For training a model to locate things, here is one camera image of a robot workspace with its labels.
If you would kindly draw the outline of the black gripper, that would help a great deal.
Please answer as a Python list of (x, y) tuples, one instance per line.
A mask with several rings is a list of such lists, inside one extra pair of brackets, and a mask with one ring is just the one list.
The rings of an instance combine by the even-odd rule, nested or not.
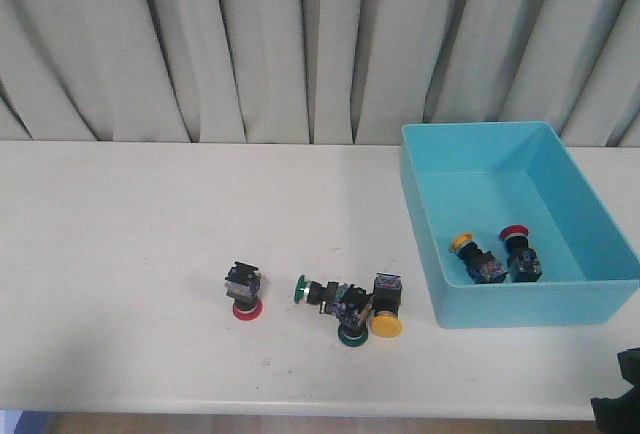
[(619, 352), (617, 359), (631, 389), (618, 398), (590, 400), (596, 426), (602, 433), (639, 434), (639, 348)]

